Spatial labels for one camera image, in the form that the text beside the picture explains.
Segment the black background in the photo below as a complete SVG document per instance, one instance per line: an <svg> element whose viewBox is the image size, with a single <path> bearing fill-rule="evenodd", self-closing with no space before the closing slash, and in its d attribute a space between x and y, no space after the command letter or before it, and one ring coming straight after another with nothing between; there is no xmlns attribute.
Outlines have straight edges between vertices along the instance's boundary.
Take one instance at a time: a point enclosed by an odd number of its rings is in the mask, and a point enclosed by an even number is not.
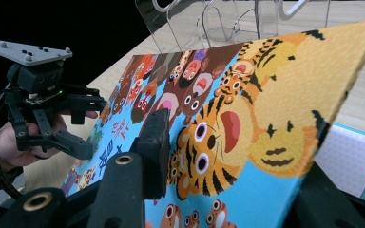
<svg viewBox="0 0 365 228"><path fill-rule="evenodd" d="M148 35L134 0L0 3L0 40L71 49L64 83L88 85ZM0 56L0 90L12 64Z"/></svg>

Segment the mounting plate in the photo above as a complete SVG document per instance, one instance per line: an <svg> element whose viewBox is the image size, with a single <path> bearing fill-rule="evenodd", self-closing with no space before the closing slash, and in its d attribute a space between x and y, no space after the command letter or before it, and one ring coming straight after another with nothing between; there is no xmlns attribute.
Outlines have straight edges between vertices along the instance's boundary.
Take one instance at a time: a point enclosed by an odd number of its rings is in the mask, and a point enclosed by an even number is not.
<svg viewBox="0 0 365 228"><path fill-rule="evenodd" d="M72 52L69 48L61 50L0 41L0 56L29 67L70 58Z"/></svg>

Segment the bolt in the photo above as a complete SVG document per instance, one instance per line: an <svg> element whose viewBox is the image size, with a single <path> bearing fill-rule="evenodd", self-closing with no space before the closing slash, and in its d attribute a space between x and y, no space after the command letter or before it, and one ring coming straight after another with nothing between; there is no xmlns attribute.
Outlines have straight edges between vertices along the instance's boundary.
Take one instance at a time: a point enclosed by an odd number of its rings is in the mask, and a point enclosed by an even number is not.
<svg viewBox="0 0 365 228"><path fill-rule="evenodd" d="M1 47L1 48L7 48L8 46L7 46L7 44L6 44L6 42L5 42L5 41L1 41L1 43L0 43L0 47Z"/></svg>

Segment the human hand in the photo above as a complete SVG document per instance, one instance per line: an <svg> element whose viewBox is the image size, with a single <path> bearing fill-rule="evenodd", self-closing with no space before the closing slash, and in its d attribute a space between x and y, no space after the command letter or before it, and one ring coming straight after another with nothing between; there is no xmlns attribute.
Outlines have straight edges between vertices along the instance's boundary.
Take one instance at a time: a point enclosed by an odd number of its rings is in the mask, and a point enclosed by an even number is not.
<svg viewBox="0 0 365 228"><path fill-rule="evenodd" d="M61 114L56 114L53 118L52 130L54 134L61 130L66 130L67 126ZM94 111L87 111L86 117L95 119L98 114ZM39 127L36 123L27 123L29 135L38 135ZM59 152L56 148L51 148L44 152L41 146L33 146L25 151L17 149L14 129L10 123L6 123L0 128L0 165L4 171L9 171L18 166L27 166L41 159L47 159Z"/></svg>

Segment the canvas painting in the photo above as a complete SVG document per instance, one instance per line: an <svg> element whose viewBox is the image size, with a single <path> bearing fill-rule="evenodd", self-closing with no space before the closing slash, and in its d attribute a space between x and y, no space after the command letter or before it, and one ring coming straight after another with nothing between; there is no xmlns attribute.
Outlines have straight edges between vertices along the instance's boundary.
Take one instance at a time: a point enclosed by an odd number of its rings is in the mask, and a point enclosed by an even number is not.
<svg viewBox="0 0 365 228"><path fill-rule="evenodd" d="M224 47L135 55L76 161L67 196L167 108L166 194L150 227L280 227L365 63L365 22Z"/></svg>

